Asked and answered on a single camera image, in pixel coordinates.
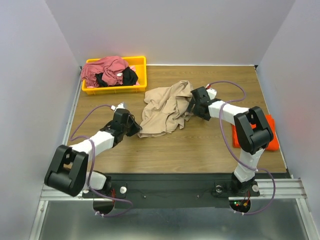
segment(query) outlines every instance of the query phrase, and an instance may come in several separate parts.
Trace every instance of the clothing pile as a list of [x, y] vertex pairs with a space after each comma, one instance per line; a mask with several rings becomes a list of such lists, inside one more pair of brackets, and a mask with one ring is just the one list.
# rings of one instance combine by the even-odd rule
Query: clothing pile
[[107, 56], [95, 62], [86, 63], [81, 79], [87, 88], [119, 87], [139, 85], [136, 67], [119, 56]]
[[183, 129], [190, 114], [186, 112], [192, 98], [193, 87], [189, 81], [179, 81], [170, 87], [147, 91], [142, 112], [140, 138], [158, 137], [172, 133], [179, 126]]

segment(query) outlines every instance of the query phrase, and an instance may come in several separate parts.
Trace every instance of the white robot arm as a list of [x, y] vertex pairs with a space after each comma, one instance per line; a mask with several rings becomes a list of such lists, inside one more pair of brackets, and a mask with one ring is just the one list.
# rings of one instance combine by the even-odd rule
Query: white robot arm
[[[60, 145], [56, 149], [44, 178], [44, 183], [47, 186], [73, 197], [77, 196], [81, 190], [89, 188], [87, 186], [89, 176], [87, 167], [88, 162], [93, 159], [93, 152], [96, 157], [103, 151], [115, 147], [123, 140], [124, 135], [131, 137], [140, 131], [141, 127], [123, 104], [117, 107], [112, 106], [111, 109], [114, 110], [113, 120], [90, 137], [90, 140], [86, 139], [71, 146]], [[71, 168], [64, 167], [64, 165], [71, 163]], [[105, 186], [106, 180], [105, 175], [93, 171], [90, 187], [101, 190]]]
[[[192, 100], [187, 112], [207, 121], [210, 118], [219, 118], [225, 102], [216, 98], [216, 90], [200, 87], [191, 93]], [[227, 103], [222, 109], [221, 119], [235, 125], [237, 131], [241, 152], [233, 174], [238, 181], [236, 191], [243, 190], [254, 180], [259, 159], [274, 136], [263, 111], [257, 106], [247, 108]], [[251, 124], [256, 124], [256, 127], [252, 129]]]

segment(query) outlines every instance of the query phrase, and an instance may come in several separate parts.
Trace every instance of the yellow plastic bin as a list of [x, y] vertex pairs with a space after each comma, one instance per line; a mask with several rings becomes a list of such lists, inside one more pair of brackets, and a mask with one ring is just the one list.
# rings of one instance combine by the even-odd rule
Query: yellow plastic bin
[[[147, 61], [145, 56], [128, 56], [122, 57], [129, 63], [129, 66], [135, 66], [138, 82], [140, 85], [134, 86], [108, 86], [87, 88], [86, 81], [82, 81], [82, 91], [89, 95], [96, 94], [116, 94], [116, 93], [136, 93], [144, 92], [147, 87]], [[100, 58], [88, 59], [86, 63], [98, 61]]]

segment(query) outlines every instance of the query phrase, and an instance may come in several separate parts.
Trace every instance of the wood grain surface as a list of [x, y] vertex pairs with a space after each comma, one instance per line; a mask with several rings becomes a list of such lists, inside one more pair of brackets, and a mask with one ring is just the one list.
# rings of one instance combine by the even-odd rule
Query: wood grain surface
[[[229, 80], [240, 84], [247, 97], [235, 103], [240, 107], [259, 106], [268, 113], [263, 94], [253, 66], [148, 66], [147, 90], [169, 87], [180, 80], [188, 80], [194, 88], [208, 83]], [[219, 83], [214, 85], [217, 98], [224, 101], [238, 99], [242, 93], [237, 87]], [[87, 95], [80, 93], [71, 132], [94, 108], [102, 104], [127, 104], [138, 123], [142, 120], [144, 92]], [[78, 130], [76, 136], [94, 135], [113, 118], [107, 107], [97, 109]], [[232, 145], [231, 125], [224, 123], [227, 139]], [[238, 148], [233, 148], [237, 155]], [[113, 149], [101, 153], [95, 161], [94, 169], [103, 173], [232, 173], [237, 166], [222, 139], [219, 120], [205, 121], [191, 117], [184, 129], [159, 137], [139, 138], [137, 135], [124, 137]], [[258, 164], [273, 173], [286, 171], [280, 151], [265, 151]]]

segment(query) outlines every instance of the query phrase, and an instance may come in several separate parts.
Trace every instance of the orange pad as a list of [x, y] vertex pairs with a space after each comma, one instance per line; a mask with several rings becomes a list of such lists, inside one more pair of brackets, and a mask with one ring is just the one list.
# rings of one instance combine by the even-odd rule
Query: orange pad
[[[269, 143], [269, 145], [266, 148], [266, 150], [277, 151], [279, 149], [279, 142], [278, 142], [278, 139], [276, 137], [276, 122], [275, 122], [275, 120], [272, 118], [272, 116], [270, 114], [266, 115], [265, 118], [266, 118], [267, 122], [269, 123], [270, 128], [271, 128], [272, 133], [273, 133], [273, 140]], [[231, 127], [232, 127], [232, 145], [235, 148], [240, 148], [240, 145], [239, 145], [239, 142], [238, 142], [238, 137], [237, 137], [236, 127], [234, 125], [231, 125]]]

